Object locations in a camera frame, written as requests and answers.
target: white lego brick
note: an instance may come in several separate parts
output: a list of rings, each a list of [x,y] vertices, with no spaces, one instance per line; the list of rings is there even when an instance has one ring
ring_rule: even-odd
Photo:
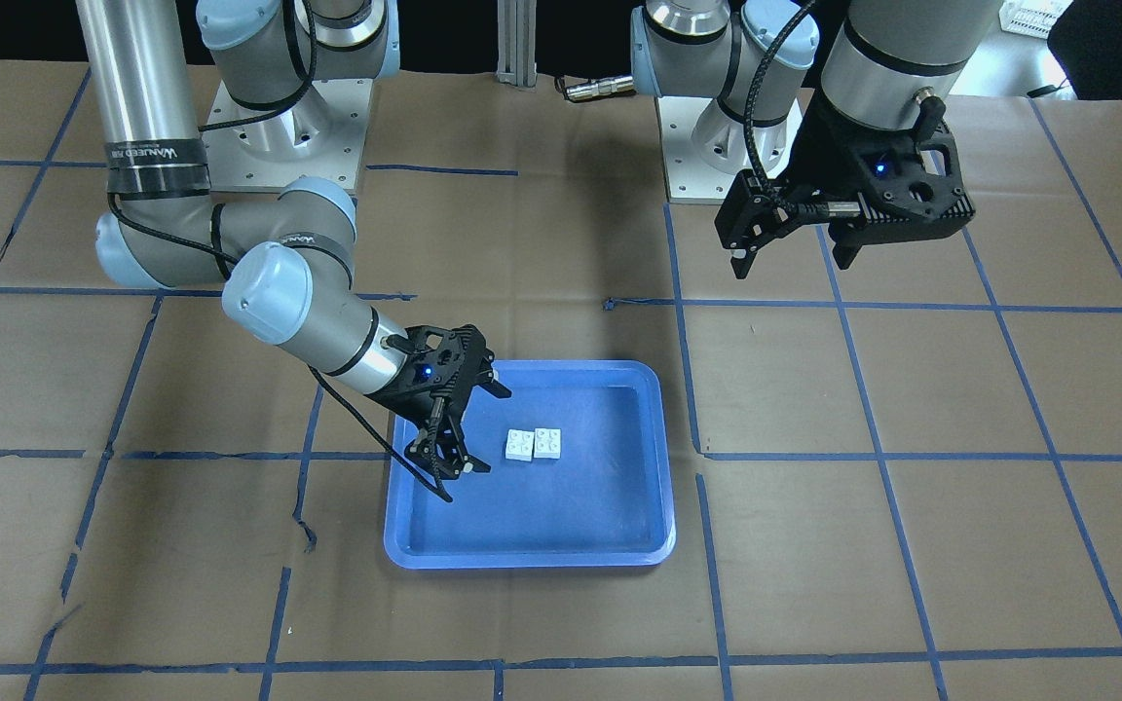
[[[530,431],[508,430],[508,439],[505,440],[505,459],[507,461],[531,462],[531,454],[535,450],[535,435]]]
[[[535,430],[535,458],[561,456],[561,430],[558,427],[537,427]]]

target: silver arm tube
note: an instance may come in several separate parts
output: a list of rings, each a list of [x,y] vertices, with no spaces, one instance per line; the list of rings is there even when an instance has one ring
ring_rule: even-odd
[[[916,96],[945,98],[999,13],[999,0],[853,0],[820,85],[849,119],[909,129]]]
[[[175,3],[77,0],[109,142],[196,138]]]

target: plastic tray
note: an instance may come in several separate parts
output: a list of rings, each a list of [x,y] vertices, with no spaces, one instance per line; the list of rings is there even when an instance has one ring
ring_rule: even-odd
[[[661,385],[633,360],[496,360],[512,398],[477,389],[462,423],[490,473],[445,483],[451,505],[396,462],[384,550],[408,569],[659,564],[673,551]],[[561,458],[507,461],[508,430],[561,430]],[[417,434],[397,417],[393,444]]]

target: white basket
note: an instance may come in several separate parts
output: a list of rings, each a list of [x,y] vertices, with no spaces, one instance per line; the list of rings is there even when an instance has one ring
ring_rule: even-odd
[[[999,9],[1002,31],[1046,39],[1073,0],[1006,0]]]

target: metal mounting plate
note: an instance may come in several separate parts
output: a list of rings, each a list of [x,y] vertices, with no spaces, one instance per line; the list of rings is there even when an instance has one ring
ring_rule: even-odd
[[[366,124],[370,121],[370,79],[315,81],[314,90],[334,111],[339,124],[324,137],[324,148],[295,160],[267,160],[240,144],[237,129],[202,135],[210,159],[210,190],[217,192],[277,192],[302,176],[325,177],[356,192],[361,174]],[[236,103],[223,84],[210,105],[210,122],[236,119]]]
[[[729,183],[735,182],[733,174],[723,173],[705,163],[699,157],[698,147],[690,141],[690,132],[709,102],[712,100],[708,98],[660,98],[655,101],[670,203],[721,204],[726,200]],[[787,146],[780,156],[787,156],[791,151],[801,121],[802,111],[797,101],[787,116]],[[779,176],[787,167],[787,158],[779,157],[775,164],[771,164],[766,156],[770,155],[761,155],[766,173],[770,177]]]

